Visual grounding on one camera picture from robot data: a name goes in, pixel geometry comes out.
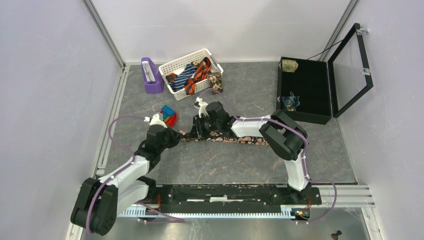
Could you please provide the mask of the black pink floral tie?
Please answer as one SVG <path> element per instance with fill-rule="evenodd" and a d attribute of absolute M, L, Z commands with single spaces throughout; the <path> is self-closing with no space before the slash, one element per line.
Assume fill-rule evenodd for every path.
<path fill-rule="evenodd" d="M 198 136 L 197 132 L 191 133 L 185 132 L 183 130 L 179 130 L 179 133 L 182 134 L 182 138 L 180 140 L 181 142 L 217 142 L 269 146 L 269 143 L 265 140 L 264 137 L 258 136 L 237 137 L 234 134 L 228 135 L 219 131 L 211 131 L 205 136 Z"/>

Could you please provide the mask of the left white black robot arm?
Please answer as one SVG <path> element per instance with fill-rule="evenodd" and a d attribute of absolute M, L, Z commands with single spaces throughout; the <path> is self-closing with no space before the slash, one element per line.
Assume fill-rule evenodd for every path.
<path fill-rule="evenodd" d="M 151 125 L 146 139 L 127 162 L 99 179 L 89 177 L 83 181 L 70 222 L 104 236 L 132 204 L 141 200 L 153 203 L 157 198 L 156 182 L 145 175 L 159 163 L 162 152 L 177 146 L 182 136 L 168 126 Z"/>

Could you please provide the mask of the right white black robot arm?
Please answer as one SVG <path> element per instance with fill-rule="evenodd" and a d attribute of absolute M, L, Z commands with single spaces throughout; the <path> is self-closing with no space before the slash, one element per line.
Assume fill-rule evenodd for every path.
<path fill-rule="evenodd" d="M 198 114 L 188 139 L 270 146 L 284 160 L 289 199 L 302 204 L 309 198 L 311 184 L 304 166 L 308 135 L 283 110 L 262 117 L 231 116 L 221 102 L 206 103 L 200 97 L 194 106 Z"/>

